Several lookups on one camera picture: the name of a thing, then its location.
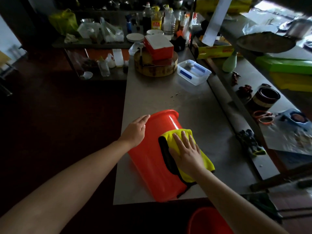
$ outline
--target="yellow microfiber towel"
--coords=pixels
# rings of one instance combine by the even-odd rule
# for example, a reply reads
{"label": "yellow microfiber towel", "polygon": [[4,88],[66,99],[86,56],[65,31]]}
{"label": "yellow microfiber towel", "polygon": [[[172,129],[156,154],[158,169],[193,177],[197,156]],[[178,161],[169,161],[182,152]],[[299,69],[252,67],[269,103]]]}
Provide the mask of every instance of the yellow microfiber towel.
{"label": "yellow microfiber towel", "polygon": [[[161,136],[165,137],[165,139],[167,140],[169,148],[173,148],[175,151],[177,151],[177,153],[179,155],[180,155],[180,151],[179,151],[177,143],[175,142],[174,137],[172,136],[172,134],[176,133],[177,136],[182,140],[182,136],[181,136],[181,132],[182,131],[185,131],[187,139],[188,139],[189,135],[191,135],[193,137],[192,131],[191,130],[186,130],[186,129],[170,130],[170,131],[167,131],[166,133],[161,135]],[[204,161],[205,168],[207,170],[209,170],[209,171],[215,170],[213,163],[210,161],[210,159],[202,151],[201,151],[201,156],[202,156],[202,159]],[[195,182],[188,174],[184,173],[180,169],[179,169],[179,173],[180,173],[182,179],[185,182],[187,182],[187,183]]]}

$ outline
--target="hand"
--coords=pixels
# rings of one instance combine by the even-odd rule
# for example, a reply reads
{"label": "hand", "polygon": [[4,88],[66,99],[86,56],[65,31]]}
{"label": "hand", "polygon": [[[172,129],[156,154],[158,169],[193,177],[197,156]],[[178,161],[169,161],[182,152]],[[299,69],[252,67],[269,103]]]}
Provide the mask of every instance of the hand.
{"label": "hand", "polygon": [[135,119],[127,126],[118,140],[129,143],[131,149],[138,146],[144,139],[145,124],[149,118],[150,115],[144,115]]}
{"label": "hand", "polygon": [[205,168],[201,152],[191,135],[189,135],[189,140],[184,131],[182,131],[181,135],[183,141],[181,141],[175,133],[173,134],[174,140],[180,150],[180,156],[172,148],[169,148],[169,152],[174,158],[178,168],[194,178],[199,169]]}

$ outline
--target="person's left arm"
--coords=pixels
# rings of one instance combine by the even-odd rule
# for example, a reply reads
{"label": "person's left arm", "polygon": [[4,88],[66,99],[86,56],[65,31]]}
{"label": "person's left arm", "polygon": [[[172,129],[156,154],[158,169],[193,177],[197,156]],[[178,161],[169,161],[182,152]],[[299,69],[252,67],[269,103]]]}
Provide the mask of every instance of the person's left arm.
{"label": "person's left arm", "polygon": [[60,233],[119,159],[141,143],[149,117],[136,119],[117,141],[66,168],[16,204],[0,218],[0,233]]}

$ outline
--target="dark red floor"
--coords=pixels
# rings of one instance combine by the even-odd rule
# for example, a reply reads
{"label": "dark red floor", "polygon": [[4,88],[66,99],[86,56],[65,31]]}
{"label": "dark red floor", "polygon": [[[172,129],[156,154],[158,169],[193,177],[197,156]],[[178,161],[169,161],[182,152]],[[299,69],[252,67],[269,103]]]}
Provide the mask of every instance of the dark red floor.
{"label": "dark red floor", "polygon": [[[14,95],[0,102],[0,215],[116,140],[126,89],[125,82],[80,81],[59,50],[21,59],[16,67],[6,82]],[[200,199],[113,206],[115,174],[116,167],[62,233],[184,233],[192,212],[209,205]]]}

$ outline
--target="white box lid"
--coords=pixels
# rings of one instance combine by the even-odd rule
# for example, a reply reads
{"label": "white box lid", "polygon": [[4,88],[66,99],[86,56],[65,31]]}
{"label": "white box lid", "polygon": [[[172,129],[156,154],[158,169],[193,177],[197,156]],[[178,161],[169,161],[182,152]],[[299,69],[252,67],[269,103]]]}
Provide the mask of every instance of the white box lid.
{"label": "white box lid", "polygon": [[146,35],[145,38],[153,49],[173,47],[163,34]]}

